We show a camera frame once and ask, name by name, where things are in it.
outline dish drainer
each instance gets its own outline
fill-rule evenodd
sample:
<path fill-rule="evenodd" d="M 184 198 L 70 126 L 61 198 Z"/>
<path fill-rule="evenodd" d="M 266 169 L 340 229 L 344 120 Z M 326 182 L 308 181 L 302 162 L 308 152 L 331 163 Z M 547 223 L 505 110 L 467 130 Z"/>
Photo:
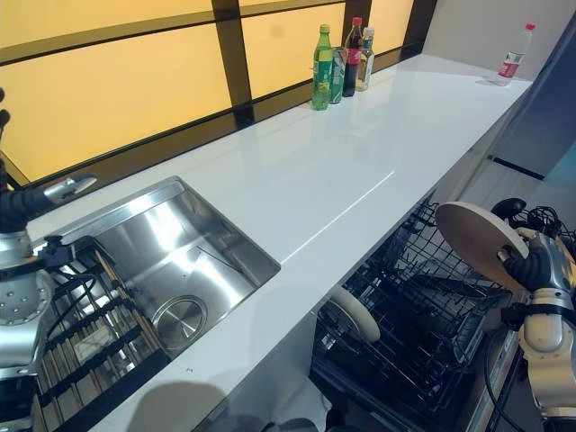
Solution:
<path fill-rule="evenodd" d="M 53 322 L 36 378 L 34 430 L 90 428 L 162 369 L 169 358 L 92 238 L 51 274 Z"/>
<path fill-rule="evenodd" d="M 450 403 L 482 328 L 511 295 L 454 254 L 435 224 L 436 207 L 422 203 L 343 284 L 377 321 L 380 340 L 363 341 L 325 307 L 315 343 L 321 362 L 432 412 Z"/>

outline dark glass bottle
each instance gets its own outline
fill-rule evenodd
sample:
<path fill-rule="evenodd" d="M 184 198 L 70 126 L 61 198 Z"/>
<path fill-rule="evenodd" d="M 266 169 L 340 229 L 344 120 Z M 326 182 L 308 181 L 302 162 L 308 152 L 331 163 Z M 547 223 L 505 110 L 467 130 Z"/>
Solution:
<path fill-rule="evenodd" d="M 362 17 L 355 16 L 352 18 L 352 30 L 346 38 L 346 71 L 344 73 L 344 97 L 354 96 L 356 90 L 356 71 L 360 63 L 360 53 L 362 51 Z"/>

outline can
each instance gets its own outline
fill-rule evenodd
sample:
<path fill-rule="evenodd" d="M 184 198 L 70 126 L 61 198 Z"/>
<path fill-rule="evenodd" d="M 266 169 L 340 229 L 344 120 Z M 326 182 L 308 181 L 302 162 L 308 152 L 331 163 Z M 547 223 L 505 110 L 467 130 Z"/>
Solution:
<path fill-rule="evenodd" d="M 330 80 L 330 103 L 338 104 L 342 100 L 344 88 L 344 72 L 346 70 L 346 49 L 332 49 L 332 78 Z"/>

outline green glass bottle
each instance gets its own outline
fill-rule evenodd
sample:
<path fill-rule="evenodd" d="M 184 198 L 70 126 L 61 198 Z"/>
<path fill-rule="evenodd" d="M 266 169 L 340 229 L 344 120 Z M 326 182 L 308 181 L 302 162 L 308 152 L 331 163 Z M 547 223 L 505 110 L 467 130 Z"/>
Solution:
<path fill-rule="evenodd" d="M 330 100 L 330 79 L 332 78 L 332 47 L 330 46 L 330 26 L 320 26 L 320 37 L 314 50 L 314 78 L 312 81 L 312 109 L 326 110 Z"/>

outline red label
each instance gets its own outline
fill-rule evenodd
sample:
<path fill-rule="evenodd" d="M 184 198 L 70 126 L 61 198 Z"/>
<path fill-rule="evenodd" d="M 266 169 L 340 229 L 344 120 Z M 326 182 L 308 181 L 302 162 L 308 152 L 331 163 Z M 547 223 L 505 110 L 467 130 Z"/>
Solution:
<path fill-rule="evenodd" d="M 348 58 L 346 59 L 346 63 L 348 65 L 357 65 L 360 63 L 360 53 L 362 52 L 361 49 L 355 48 L 348 48 L 346 49 Z"/>
<path fill-rule="evenodd" d="M 518 63 L 508 63 L 505 61 L 498 69 L 498 75 L 505 78 L 512 78 L 516 74 L 516 69 L 518 69 Z"/>

